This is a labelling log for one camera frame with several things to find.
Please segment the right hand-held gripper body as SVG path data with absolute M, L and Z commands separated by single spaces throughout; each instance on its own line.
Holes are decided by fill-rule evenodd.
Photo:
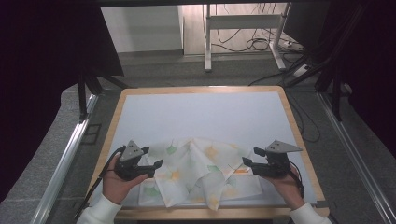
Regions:
M 267 163 L 258 163 L 258 167 L 251 168 L 254 175 L 265 177 L 283 177 L 290 171 L 289 152 L 299 152 L 303 149 L 288 143 L 275 140 L 265 149 Z

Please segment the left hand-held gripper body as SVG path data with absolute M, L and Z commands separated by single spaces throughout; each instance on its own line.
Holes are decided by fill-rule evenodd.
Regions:
M 133 180 L 140 175 L 147 175 L 149 178 L 154 177 L 155 170 L 152 165 L 138 165 L 143 155 L 145 154 L 142 148 L 131 140 L 127 146 L 120 148 L 120 156 L 116 162 L 114 172 L 125 181 Z

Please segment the white leaf-print cloth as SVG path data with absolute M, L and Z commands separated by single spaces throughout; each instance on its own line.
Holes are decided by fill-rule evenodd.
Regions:
M 204 138 L 182 138 L 149 147 L 143 163 L 162 161 L 153 178 L 141 184 L 140 206 L 203 203 L 216 210 L 222 201 L 262 194 L 258 178 L 242 159 L 247 149 Z

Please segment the person's right hand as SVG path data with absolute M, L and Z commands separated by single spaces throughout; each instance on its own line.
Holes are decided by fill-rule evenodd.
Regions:
M 271 184 L 274 185 L 276 191 L 285 201 L 291 210 L 296 210 L 305 205 L 305 201 L 301 196 L 297 182 L 290 176 L 285 175 L 282 178 L 266 177 Z

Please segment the person's left hand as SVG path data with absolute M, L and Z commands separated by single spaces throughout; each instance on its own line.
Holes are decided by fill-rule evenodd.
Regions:
M 125 181 L 118 177 L 114 168 L 119 156 L 119 153 L 114 156 L 103 177 L 103 195 L 114 204 L 121 204 L 132 188 L 148 178 L 147 175 L 140 175 L 133 180 Z

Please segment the white table mat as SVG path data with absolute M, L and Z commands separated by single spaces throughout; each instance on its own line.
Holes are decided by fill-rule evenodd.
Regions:
M 291 121 L 276 91 L 131 94 L 120 106 L 120 117 L 115 123 L 110 148 L 116 150 L 131 140 L 140 147 L 150 147 L 182 138 L 235 144 L 247 149 L 249 155 L 245 158 L 255 162 L 265 162 L 266 159 L 255 154 L 254 147 L 266 148 L 275 140 L 288 144 L 296 142 Z M 225 200 L 219 207 L 283 204 L 275 188 L 268 181 L 256 177 L 262 194 Z M 124 206 L 165 207 L 140 206 L 140 186 L 130 191 Z

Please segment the black metal stand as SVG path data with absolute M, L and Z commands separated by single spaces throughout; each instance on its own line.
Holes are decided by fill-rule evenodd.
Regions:
M 78 104 L 79 104 L 79 122 L 82 123 L 88 117 L 88 106 L 86 99 L 86 89 L 89 89 L 93 95 L 102 93 L 103 88 L 98 78 L 101 77 L 106 81 L 118 86 L 121 89 L 130 89 L 126 83 L 116 79 L 111 75 L 107 75 L 101 71 L 96 74 L 89 74 L 88 72 L 81 72 L 78 75 Z
M 351 37 L 357 24 L 359 23 L 365 9 L 366 4 L 356 3 L 351 9 L 351 12 L 346 16 L 346 20 L 341 23 L 342 32 L 337 37 L 337 41 L 332 45 L 332 51 L 329 56 L 323 62 L 317 64 L 307 72 L 286 84 L 287 88 L 291 88 L 301 83 L 303 80 L 306 80 L 309 77 L 319 73 L 319 77 L 315 83 L 315 90 L 318 92 L 324 92 L 329 88 L 330 85 L 332 85 L 331 111 L 338 121 L 342 120 L 340 116 L 342 76 L 337 71 L 337 69 L 339 68 L 339 63 L 341 62 L 341 53 L 343 52 L 348 39 Z

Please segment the white power strip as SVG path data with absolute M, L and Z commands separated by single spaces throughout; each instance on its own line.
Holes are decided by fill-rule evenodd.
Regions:
M 278 48 L 285 51 L 304 51 L 304 47 L 302 45 L 289 40 L 280 41 Z
M 298 68 L 295 72 L 294 72 L 294 76 L 295 77 L 299 77 L 301 75 L 303 75 L 305 72 L 307 72 L 308 70 L 311 69 L 311 66 L 308 64 L 303 64 L 300 68 Z

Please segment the white cabinet panel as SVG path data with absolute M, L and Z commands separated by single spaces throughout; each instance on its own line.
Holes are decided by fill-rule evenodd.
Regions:
M 102 7 L 117 52 L 183 49 L 180 6 Z

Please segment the black curtain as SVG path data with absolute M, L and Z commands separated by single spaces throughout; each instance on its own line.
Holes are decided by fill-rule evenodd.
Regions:
M 396 158 L 396 0 L 369 0 L 343 52 L 350 104 Z
M 0 0 L 0 203 L 82 74 L 123 71 L 97 0 Z

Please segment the aluminium rail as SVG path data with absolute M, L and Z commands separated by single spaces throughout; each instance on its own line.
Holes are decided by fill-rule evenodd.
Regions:
M 361 157 L 358 148 L 347 132 L 344 123 L 339 121 L 332 112 L 332 104 L 328 96 L 325 93 L 318 93 L 317 97 L 321 102 L 335 132 L 339 136 L 348 157 L 357 170 L 364 187 L 367 189 L 379 215 L 382 217 L 385 224 L 396 224 L 396 210 L 392 208 L 384 191 L 380 188 L 375 177 L 369 171 L 369 168 Z
M 97 100 L 98 97 L 92 94 L 88 99 L 87 103 L 85 104 L 87 109 L 87 115 L 82 121 L 80 121 L 76 125 L 74 131 L 72 132 L 71 137 L 64 149 L 64 153 L 60 158 L 56 169 L 54 170 L 54 173 L 49 181 L 49 184 L 29 224 L 46 224 L 47 219 L 52 210 L 52 206 L 55 204 L 55 201 L 62 188 L 64 180 L 66 179 L 68 170 L 77 153 L 79 144 L 88 127 L 88 123 L 91 119 L 92 111 L 95 108 Z

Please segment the white metal desk frame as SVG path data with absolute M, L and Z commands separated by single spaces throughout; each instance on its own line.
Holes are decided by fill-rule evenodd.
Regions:
M 211 31 L 229 29 L 275 29 L 275 38 L 269 41 L 269 48 L 280 71 L 286 65 L 278 51 L 278 44 L 290 10 L 290 2 L 285 5 L 281 14 L 264 15 L 214 15 L 210 13 L 210 5 L 206 6 L 205 16 L 205 71 L 212 70 Z

